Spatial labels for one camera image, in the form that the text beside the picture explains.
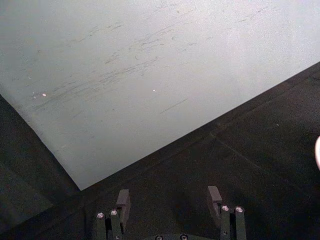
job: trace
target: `white panel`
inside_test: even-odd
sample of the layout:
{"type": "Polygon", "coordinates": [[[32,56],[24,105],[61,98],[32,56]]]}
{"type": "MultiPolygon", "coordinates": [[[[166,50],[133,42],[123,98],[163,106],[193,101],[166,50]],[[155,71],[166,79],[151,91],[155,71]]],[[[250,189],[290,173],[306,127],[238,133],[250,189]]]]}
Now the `white panel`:
{"type": "Polygon", "coordinates": [[[80,189],[320,60],[320,3],[4,0],[0,93],[80,189]]]}

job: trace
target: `white object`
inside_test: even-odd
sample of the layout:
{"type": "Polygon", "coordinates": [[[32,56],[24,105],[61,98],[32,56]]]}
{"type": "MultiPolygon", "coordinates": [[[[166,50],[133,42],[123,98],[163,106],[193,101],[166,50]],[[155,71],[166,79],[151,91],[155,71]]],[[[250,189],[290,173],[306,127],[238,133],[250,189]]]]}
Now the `white object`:
{"type": "Polygon", "coordinates": [[[320,170],[320,136],[315,142],[314,145],[314,155],[315,155],[315,162],[316,165],[318,166],[318,169],[320,170]]]}

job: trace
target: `white board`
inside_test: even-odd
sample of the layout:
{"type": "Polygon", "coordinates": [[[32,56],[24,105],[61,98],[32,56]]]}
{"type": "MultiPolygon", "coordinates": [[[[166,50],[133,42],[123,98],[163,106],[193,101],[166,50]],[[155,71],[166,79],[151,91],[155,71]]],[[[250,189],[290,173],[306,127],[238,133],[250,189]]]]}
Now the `white board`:
{"type": "Polygon", "coordinates": [[[319,1],[4,0],[0,93],[80,189],[320,61],[319,1]]]}

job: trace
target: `dark gray surface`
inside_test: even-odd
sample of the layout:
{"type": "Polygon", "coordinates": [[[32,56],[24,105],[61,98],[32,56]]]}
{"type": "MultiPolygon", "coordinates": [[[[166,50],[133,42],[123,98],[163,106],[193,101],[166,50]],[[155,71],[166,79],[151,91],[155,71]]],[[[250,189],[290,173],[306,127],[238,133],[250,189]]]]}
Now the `dark gray surface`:
{"type": "Polygon", "coordinates": [[[119,190],[129,189],[126,240],[169,233],[218,238],[206,203],[207,187],[217,186],[225,204],[245,208],[247,239],[319,239],[313,145],[320,82],[308,78],[318,71],[319,64],[3,237],[90,239],[96,213],[108,212],[119,190]]]}
{"type": "Polygon", "coordinates": [[[56,158],[0,95],[0,233],[77,192],[56,158]]]}

